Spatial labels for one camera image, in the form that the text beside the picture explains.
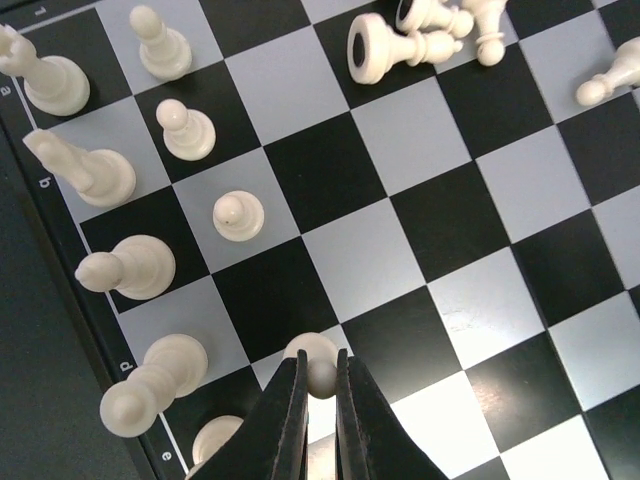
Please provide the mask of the white rook chess piece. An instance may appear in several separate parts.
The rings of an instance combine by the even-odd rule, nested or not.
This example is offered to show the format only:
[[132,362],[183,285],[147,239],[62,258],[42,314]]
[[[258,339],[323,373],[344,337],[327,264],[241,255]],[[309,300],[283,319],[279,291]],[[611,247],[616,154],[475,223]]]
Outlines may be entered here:
[[74,115],[90,97],[88,77],[74,61],[55,55],[40,58],[34,44],[9,25],[1,26],[1,73],[22,77],[28,100],[51,115]]

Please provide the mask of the white pawn chess piece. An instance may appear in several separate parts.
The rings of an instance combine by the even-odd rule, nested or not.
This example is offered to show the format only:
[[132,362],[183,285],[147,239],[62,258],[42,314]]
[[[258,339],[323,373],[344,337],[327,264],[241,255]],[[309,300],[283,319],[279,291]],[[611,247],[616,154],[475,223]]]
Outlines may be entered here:
[[140,41],[141,63],[151,75],[173,81],[188,73],[192,64],[190,43],[180,32],[168,28],[155,10],[137,5],[129,14],[129,23]]

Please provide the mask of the white king chess piece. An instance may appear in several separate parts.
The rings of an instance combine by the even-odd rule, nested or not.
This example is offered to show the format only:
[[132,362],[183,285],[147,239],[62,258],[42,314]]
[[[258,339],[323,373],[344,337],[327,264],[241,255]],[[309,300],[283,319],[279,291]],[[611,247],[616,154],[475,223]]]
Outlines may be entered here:
[[232,415],[219,416],[204,425],[196,435],[192,446],[194,466],[187,477],[190,478],[210,459],[240,428],[243,420]]

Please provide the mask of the white bishop chess piece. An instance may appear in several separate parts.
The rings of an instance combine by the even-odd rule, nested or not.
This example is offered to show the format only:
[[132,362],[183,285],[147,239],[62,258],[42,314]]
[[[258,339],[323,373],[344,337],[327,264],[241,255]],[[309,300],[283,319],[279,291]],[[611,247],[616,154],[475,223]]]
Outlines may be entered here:
[[86,256],[74,275],[92,292],[115,290],[126,298],[148,300],[169,288],[175,272],[175,257],[166,243],[149,235],[133,235],[110,252]]

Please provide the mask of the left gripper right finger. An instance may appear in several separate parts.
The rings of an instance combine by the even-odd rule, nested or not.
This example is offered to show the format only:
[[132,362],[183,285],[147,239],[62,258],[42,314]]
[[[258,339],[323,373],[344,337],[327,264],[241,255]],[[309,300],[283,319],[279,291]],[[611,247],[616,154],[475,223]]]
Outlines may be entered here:
[[410,438],[362,360],[341,349],[336,380],[338,479],[445,479]]

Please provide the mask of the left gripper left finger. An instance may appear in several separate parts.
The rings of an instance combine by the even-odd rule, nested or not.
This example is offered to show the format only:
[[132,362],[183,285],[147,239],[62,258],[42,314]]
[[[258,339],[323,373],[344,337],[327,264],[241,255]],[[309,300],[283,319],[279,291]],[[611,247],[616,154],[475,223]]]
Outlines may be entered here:
[[189,479],[307,477],[307,356],[281,361],[236,433]]

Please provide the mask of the white knight chess piece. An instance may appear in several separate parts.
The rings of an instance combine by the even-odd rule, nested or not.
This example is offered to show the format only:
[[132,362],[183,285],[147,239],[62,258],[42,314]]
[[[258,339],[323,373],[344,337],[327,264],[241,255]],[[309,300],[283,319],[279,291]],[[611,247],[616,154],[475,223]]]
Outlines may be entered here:
[[88,151],[43,129],[33,130],[22,141],[47,171],[62,177],[89,205],[117,206],[135,190],[133,166],[114,150]]

